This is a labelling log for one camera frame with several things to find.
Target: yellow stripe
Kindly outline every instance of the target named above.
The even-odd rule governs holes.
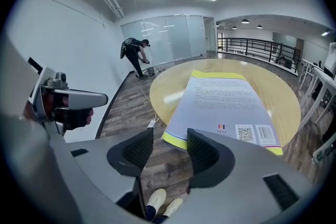
[[[273,152],[275,155],[283,155],[281,147],[267,147],[266,149]]]
[[[174,136],[170,135],[166,131],[163,133],[162,139],[165,140],[166,142],[174,145],[174,146],[177,146],[177,147],[182,148],[184,150],[187,149],[187,141],[178,139],[177,137],[174,137]]]
[[[191,76],[196,78],[221,78],[221,79],[243,79],[243,75],[237,74],[237,73],[223,73],[223,72],[209,72],[209,73],[203,73],[198,70],[194,70],[191,73]]]

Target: white shoe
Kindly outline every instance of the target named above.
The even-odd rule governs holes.
[[[170,217],[180,205],[183,203],[181,198],[173,200],[167,207],[166,211],[163,213],[165,216]]]
[[[147,205],[154,207],[157,213],[159,208],[164,204],[166,196],[167,192],[163,188],[159,188],[149,197]]]

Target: backpack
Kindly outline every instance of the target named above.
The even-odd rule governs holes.
[[[127,48],[132,44],[134,38],[130,37],[121,44],[120,59],[124,58]]]

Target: power cord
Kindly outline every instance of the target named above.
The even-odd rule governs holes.
[[[126,78],[126,80],[127,80],[129,83],[131,83],[134,87],[139,88],[139,89],[141,90],[142,94],[148,99],[148,101],[151,101],[151,100],[147,97],[147,95],[143,92],[142,88],[140,88],[139,86],[134,85],[132,82],[130,82],[130,81],[128,80],[128,78]],[[159,120],[159,117],[157,117],[157,119],[156,119],[156,117],[157,117],[157,115],[156,115],[156,113],[155,113],[155,118],[154,118],[154,120],[152,120],[152,121],[155,121],[155,123],[158,122],[158,120]]]

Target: barcode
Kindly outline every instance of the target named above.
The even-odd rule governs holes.
[[[276,140],[273,130],[269,125],[256,125],[259,141],[261,145],[274,145]]]
[[[236,125],[237,139],[245,142],[256,143],[252,125]]]

